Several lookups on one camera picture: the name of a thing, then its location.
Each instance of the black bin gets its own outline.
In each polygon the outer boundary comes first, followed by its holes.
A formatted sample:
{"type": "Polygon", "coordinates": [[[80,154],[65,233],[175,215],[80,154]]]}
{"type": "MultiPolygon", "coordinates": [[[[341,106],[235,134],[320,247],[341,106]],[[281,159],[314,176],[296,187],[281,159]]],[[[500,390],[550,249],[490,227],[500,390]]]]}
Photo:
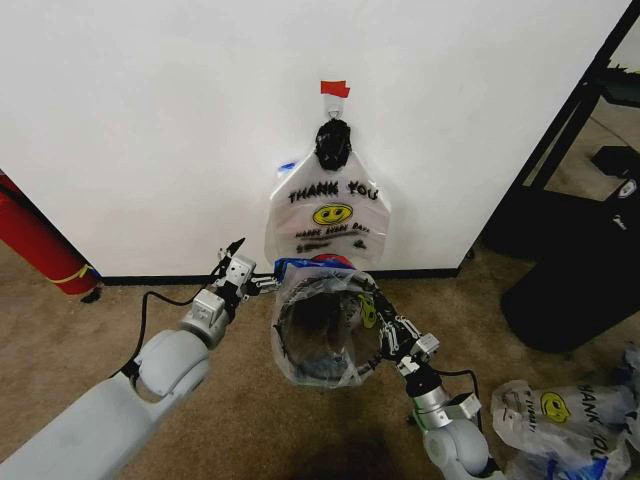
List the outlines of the black bin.
{"type": "Polygon", "coordinates": [[[567,352],[640,309],[640,194],[629,182],[503,295],[526,345],[567,352]]]}

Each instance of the crumpled plastic bag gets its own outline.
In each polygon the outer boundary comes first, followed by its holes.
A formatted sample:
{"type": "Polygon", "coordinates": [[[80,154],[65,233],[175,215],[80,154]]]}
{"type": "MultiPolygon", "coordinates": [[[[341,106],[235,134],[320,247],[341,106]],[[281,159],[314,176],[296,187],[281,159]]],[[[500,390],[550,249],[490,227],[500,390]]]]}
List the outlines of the crumpled plastic bag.
{"type": "Polygon", "coordinates": [[[361,385],[379,361],[373,298],[361,286],[373,279],[348,267],[301,263],[286,266],[276,296],[274,360],[297,385],[361,385]]]}
{"type": "Polygon", "coordinates": [[[626,415],[636,409],[632,391],[576,385],[532,390],[515,380],[492,396],[493,428],[524,453],[507,468],[523,479],[616,480],[629,469],[626,415]]]}

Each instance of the red tape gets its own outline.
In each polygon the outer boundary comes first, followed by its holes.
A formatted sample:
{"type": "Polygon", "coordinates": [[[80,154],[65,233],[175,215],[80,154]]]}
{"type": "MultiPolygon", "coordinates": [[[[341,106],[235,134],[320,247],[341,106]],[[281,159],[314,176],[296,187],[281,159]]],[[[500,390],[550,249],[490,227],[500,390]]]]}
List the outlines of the red tape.
{"type": "Polygon", "coordinates": [[[347,98],[349,96],[349,87],[347,87],[347,81],[341,80],[339,82],[327,82],[320,81],[320,93],[326,93],[329,95],[335,95],[336,97],[347,98]]]}

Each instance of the yellow label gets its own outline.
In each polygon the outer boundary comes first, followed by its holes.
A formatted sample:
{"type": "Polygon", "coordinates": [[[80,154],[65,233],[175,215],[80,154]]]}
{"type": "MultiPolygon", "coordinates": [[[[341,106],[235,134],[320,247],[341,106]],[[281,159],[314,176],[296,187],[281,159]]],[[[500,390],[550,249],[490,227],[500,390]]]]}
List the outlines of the yellow label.
{"type": "Polygon", "coordinates": [[[373,300],[363,293],[358,295],[358,298],[360,299],[360,318],[362,319],[362,324],[364,328],[373,328],[378,319],[376,309],[373,306],[373,300]]]}
{"type": "Polygon", "coordinates": [[[342,203],[329,203],[320,207],[313,214],[313,221],[318,225],[337,225],[353,215],[353,208],[342,203]]]}
{"type": "Polygon", "coordinates": [[[564,423],[571,416],[571,412],[560,395],[546,392],[540,397],[542,413],[554,423],[564,423]]]}

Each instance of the white wall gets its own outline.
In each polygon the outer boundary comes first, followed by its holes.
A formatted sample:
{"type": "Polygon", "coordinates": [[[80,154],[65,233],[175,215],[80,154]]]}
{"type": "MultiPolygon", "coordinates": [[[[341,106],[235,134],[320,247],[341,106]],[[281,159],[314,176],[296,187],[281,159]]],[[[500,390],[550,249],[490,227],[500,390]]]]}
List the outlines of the white wall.
{"type": "Polygon", "coordinates": [[[0,167],[103,275],[263,255],[277,165],[352,87],[383,269],[460,263],[628,0],[5,1],[0,167]]]}

